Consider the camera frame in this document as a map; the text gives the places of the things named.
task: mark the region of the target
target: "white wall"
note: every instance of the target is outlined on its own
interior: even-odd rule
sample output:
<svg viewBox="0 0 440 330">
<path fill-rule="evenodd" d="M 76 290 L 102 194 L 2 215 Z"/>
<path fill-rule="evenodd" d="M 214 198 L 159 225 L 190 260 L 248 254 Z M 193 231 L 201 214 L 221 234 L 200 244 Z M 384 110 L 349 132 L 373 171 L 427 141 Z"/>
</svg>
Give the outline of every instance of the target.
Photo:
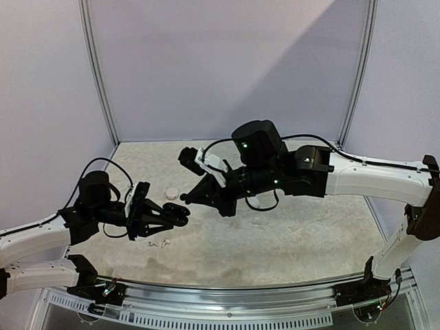
<svg viewBox="0 0 440 330">
<path fill-rule="evenodd" d="M 440 1 L 380 1 L 360 99 L 346 150 L 394 160 L 440 161 Z M 389 236 L 402 203 L 375 199 Z M 440 329 L 440 239 L 410 260 L 433 329 Z"/>
<path fill-rule="evenodd" d="M 91 1 L 121 140 L 224 138 L 257 118 L 336 140 L 368 3 Z"/>
<path fill-rule="evenodd" d="M 113 147 L 77 1 L 0 2 L 0 229 L 56 212 L 84 165 Z M 0 301 L 0 327 L 26 329 L 37 291 Z"/>
</svg>

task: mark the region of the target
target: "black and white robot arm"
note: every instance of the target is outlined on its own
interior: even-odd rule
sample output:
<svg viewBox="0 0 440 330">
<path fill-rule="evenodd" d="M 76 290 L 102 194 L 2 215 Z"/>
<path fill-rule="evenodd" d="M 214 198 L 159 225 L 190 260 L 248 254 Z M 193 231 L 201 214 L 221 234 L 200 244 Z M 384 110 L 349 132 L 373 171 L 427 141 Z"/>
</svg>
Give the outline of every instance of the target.
<svg viewBox="0 0 440 330">
<path fill-rule="evenodd" d="M 292 137 L 323 141 L 307 134 Z M 404 221 L 388 242 L 366 262 L 364 279 L 334 287 L 338 305 L 386 296 L 391 291 L 390 278 L 411 252 L 423 241 L 440 236 L 440 179 L 435 158 L 393 162 L 349 155 L 331 144 L 288 151 L 283 139 L 269 120 L 240 126 L 226 139 L 240 152 L 244 166 L 237 169 L 210 153 L 209 147 L 185 148 L 180 163 L 205 176 L 182 200 L 216 208 L 224 217 L 235 215 L 238 199 L 255 199 L 259 193 L 278 189 L 293 196 L 363 195 L 407 203 L 402 212 L 406 219 L 402 217 Z"/>
<path fill-rule="evenodd" d="M 140 182 L 127 195 L 126 203 L 111 201 L 111 190 L 103 171 L 88 173 L 79 182 L 74 206 L 48 218 L 0 232 L 0 298 L 25 289 L 68 287 L 67 291 L 96 303 L 122 304 L 125 285 L 97 280 L 93 265 L 81 255 L 55 261 L 23 262 L 33 254 L 86 241 L 99 231 L 99 223 L 125 227 L 127 236 L 148 237 L 188 223 L 187 208 L 173 203 L 159 207 L 146 198 L 148 182 Z"/>
</svg>

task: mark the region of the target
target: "white round object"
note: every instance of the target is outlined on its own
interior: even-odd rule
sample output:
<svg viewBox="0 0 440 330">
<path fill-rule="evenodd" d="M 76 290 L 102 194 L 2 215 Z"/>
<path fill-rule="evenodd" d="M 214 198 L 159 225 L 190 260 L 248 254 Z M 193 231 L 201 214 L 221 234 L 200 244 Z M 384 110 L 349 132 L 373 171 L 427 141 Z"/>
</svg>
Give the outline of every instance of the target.
<svg viewBox="0 0 440 330">
<path fill-rule="evenodd" d="M 166 198 L 167 198 L 167 199 L 169 199 L 169 200 L 172 201 L 172 200 L 178 198 L 178 196 L 179 196 L 179 191 L 178 191 L 177 188 L 168 188 L 168 189 L 166 190 L 165 195 L 166 195 Z"/>
</svg>

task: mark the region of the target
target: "beige marbled surface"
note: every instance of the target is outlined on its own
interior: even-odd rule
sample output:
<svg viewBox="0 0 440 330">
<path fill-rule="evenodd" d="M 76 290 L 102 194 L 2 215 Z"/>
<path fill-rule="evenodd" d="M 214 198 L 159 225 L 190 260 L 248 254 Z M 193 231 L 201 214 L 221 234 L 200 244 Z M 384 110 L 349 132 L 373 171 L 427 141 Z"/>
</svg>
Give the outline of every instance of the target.
<svg viewBox="0 0 440 330">
<path fill-rule="evenodd" d="M 133 181 L 151 183 L 148 198 L 162 205 L 167 188 L 187 193 L 201 179 L 177 161 L 185 146 L 199 148 L 208 142 L 122 143 L 113 160 Z M 288 142 L 290 150 L 300 142 Z M 231 142 L 212 151 L 239 166 Z M 111 182 L 127 190 L 125 176 L 114 166 Z M 84 254 L 102 275 L 151 283 L 240 287 L 314 281 L 364 269 L 368 257 L 382 245 L 379 230 L 363 197 L 285 197 L 269 212 L 249 210 L 240 200 L 232 218 L 217 210 L 191 204 L 186 227 L 175 228 L 131 242 L 107 238 L 102 231 L 72 247 Z M 262 207 L 274 202 L 271 192 L 260 195 Z M 109 234 L 122 228 L 106 226 Z M 162 241 L 171 244 L 161 248 Z M 157 242 L 159 247 L 149 246 Z"/>
</svg>

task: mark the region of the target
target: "vertical metal pole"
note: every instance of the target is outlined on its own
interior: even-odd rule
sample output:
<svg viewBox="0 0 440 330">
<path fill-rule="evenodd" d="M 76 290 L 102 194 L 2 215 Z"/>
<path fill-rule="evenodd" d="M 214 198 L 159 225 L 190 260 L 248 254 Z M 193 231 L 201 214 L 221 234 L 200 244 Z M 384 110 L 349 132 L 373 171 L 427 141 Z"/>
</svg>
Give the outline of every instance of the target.
<svg viewBox="0 0 440 330">
<path fill-rule="evenodd" d="M 88 0 L 79 0 L 82 29 L 84 31 L 85 44 L 90 60 L 90 68 L 95 80 L 96 92 L 101 104 L 102 114 L 104 116 L 107 129 L 109 130 L 111 141 L 114 146 L 118 146 L 120 139 L 116 130 L 113 114 L 110 110 L 109 100 L 105 92 L 104 82 L 102 81 L 101 69 L 94 41 L 93 29 L 91 26 L 90 9 Z"/>
<path fill-rule="evenodd" d="M 364 75 L 366 71 L 366 63 L 370 53 L 371 39 L 373 38 L 373 28 L 377 12 L 377 2 L 378 0 L 369 0 L 368 14 L 366 17 L 365 31 L 362 38 L 362 48 L 359 56 L 359 61 L 357 62 L 357 73 L 355 84 L 353 86 L 353 91 L 351 92 L 349 108 L 347 109 L 345 120 L 339 134 L 338 144 L 344 148 L 345 142 L 349 135 L 351 122 L 353 121 L 353 116 L 355 113 L 356 104 L 358 103 L 360 90 L 362 86 L 362 81 L 364 80 Z"/>
</svg>

